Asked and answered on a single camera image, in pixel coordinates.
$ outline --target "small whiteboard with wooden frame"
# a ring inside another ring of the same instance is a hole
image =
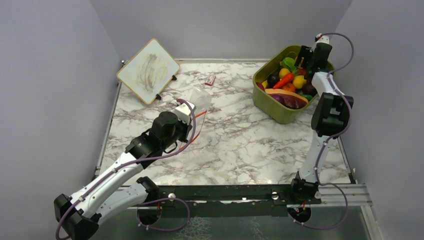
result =
[[[151,104],[179,70],[178,62],[153,38],[116,76],[145,104]]]

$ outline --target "marble table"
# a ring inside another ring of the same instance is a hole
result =
[[[149,129],[160,112],[172,111],[175,98],[184,96],[190,86],[197,86],[212,95],[200,136],[179,155],[154,162],[125,185],[142,176],[157,185],[289,184],[308,153],[317,101],[293,123],[276,123],[252,101],[252,78],[263,64],[182,63],[177,81],[171,81],[161,93],[162,100],[151,105],[142,103],[122,85],[100,172],[134,137]],[[216,75],[213,86],[205,85],[210,73]],[[350,182],[337,143],[328,153],[321,182]]]

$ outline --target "orange carrot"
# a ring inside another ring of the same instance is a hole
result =
[[[280,88],[284,87],[284,85],[293,81],[294,78],[295,78],[295,75],[293,73],[289,72],[283,78],[281,78],[281,80],[279,82],[277,82],[274,85],[274,87],[272,87],[272,88],[273,89],[280,89]]]

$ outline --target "gray wall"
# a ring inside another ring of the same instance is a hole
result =
[[[119,56],[156,38],[175,58],[271,58],[334,31],[352,0],[91,0]]]
[[[88,0],[2,0],[0,26],[0,239],[54,239],[53,200],[93,177],[120,58]]]
[[[354,0],[337,28],[356,47],[336,79],[355,99],[342,140],[387,240],[424,234],[423,10],[418,0]],[[349,45],[339,37],[332,44],[334,62],[345,63]]]

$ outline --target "green bin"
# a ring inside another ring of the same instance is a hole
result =
[[[283,104],[275,100],[272,96],[262,91],[256,85],[256,83],[262,83],[272,73],[278,73],[281,69],[280,62],[285,57],[295,58],[299,53],[300,49],[300,45],[291,45],[286,47],[275,57],[273,57],[269,62],[263,65],[253,76],[253,104],[265,113],[267,113],[269,116],[271,116],[271,118],[275,119],[275,121],[279,124],[289,124],[293,122],[296,116],[301,111],[305,110],[309,106],[309,104],[315,100],[317,95],[315,95],[312,100],[307,103],[306,106],[299,109],[291,109],[285,107]],[[334,65],[331,64],[331,62],[328,62],[327,68],[333,70]]]

